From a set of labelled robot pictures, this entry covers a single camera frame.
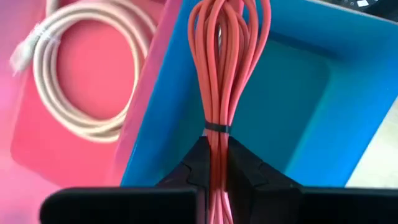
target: cable bundle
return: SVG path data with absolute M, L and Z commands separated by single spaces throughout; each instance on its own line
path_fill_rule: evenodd
M 259 38 L 256 3 L 243 1 L 249 11 L 247 24 L 226 0 L 199 2 L 188 22 L 206 123 L 225 129 L 232 125 L 239 97 L 262 54 L 271 26 L 269 0 L 261 0 L 264 15 Z M 209 223 L 233 223 L 226 193 L 228 132 L 206 129 L 211 147 Z
M 50 114 L 64 127 L 94 142 L 118 139 L 141 72 L 140 54 L 146 57 L 150 40 L 136 15 L 151 31 L 156 31 L 152 19 L 130 0 L 78 1 L 58 8 L 59 0 L 47 0 L 46 18 L 17 46 L 10 63 L 15 72 L 25 70 L 33 60 L 34 80 L 40 99 Z M 96 20 L 113 26 L 128 41 L 134 60 L 134 86 L 127 105 L 108 120 L 94 119 L 73 106 L 62 93 L 57 78 L 58 39 L 69 27 L 82 20 Z

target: blue bin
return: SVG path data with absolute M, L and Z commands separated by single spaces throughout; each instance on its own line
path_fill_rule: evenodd
M 154 185 L 202 134 L 187 40 L 197 2 L 182 4 L 124 186 Z M 271 34 L 239 101 L 232 135 L 303 185 L 343 187 L 398 94 L 398 27 L 330 4 L 271 5 Z

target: white cable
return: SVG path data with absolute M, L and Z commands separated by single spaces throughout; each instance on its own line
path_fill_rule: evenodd
M 47 17 L 17 46 L 10 59 L 15 72 L 25 70 L 33 60 L 34 80 L 40 99 L 51 115 L 77 136 L 94 142 L 118 139 L 141 72 L 140 52 L 147 55 L 150 40 L 132 14 L 154 34 L 152 19 L 129 0 L 78 1 L 60 9 L 59 0 L 47 0 Z M 108 120 L 90 117 L 74 107 L 62 93 L 57 79 L 57 54 L 60 36 L 74 23 L 96 20 L 120 31 L 130 45 L 134 60 L 134 86 L 124 109 Z

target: orange cable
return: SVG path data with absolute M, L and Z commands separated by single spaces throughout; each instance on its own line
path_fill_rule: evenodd
M 226 0 L 203 0 L 190 14 L 188 39 L 197 68 L 205 118 L 210 123 L 232 125 L 239 97 L 268 38 L 271 26 L 269 0 L 261 0 L 264 15 L 259 38 L 256 3 L 254 0 L 243 1 L 249 11 L 248 24 Z M 220 45 L 216 30 L 221 30 Z M 211 147 L 209 223 L 232 224 L 226 193 L 229 135 L 212 130 L 206 130 L 206 135 Z

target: black cable tie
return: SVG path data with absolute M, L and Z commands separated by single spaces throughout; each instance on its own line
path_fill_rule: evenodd
M 231 134 L 232 127 L 228 125 L 214 124 L 206 121 L 205 128 L 219 133 Z

